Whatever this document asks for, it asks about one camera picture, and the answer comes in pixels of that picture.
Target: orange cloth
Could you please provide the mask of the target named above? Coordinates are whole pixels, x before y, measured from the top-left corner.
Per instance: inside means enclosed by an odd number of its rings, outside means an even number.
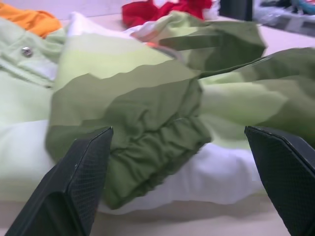
[[[4,3],[0,3],[0,17],[43,38],[62,27],[61,22],[46,11],[20,10]]]

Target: table surface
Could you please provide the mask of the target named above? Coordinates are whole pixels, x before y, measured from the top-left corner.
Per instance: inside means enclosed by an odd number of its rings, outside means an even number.
[[[112,30],[124,30],[120,15],[91,18]],[[231,20],[220,17],[219,20]],[[293,47],[315,47],[315,38],[259,26],[268,46],[266,55]],[[0,236],[23,203],[0,202]],[[233,205],[175,202],[153,210],[126,215],[98,213],[92,236],[289,236],[266,195],[250,196]]]

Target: clothing pile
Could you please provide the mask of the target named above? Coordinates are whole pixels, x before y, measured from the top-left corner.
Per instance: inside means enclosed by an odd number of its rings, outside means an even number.
[[[72,13],[45,38],[4,18],[0,34],[0,201],[26,201],[75,139],[108,126],[99,210],[117,214],[261,191],[246,125],[315,147],[315,50],[262,57],[254,23],[171,11],[120,32]]]

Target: metal snap button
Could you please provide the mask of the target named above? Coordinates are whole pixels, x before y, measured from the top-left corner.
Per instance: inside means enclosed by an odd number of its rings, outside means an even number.
[[[24,47],[22,48],[22,54],[26,58],[30,58],[31,56],[33,56],[33,51],[30,47]]]

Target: red cloth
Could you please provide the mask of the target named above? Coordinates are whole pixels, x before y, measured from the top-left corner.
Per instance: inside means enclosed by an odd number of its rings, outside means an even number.
[[[173,10],[187,12],[203,20],[202,10],[211,5],[211,0],[179,0],[179,3],[167,2],[158,8],[153,0],[132,2],[123,6],[123,23],[128,28],[142,25],[147,21],[156,21]]]

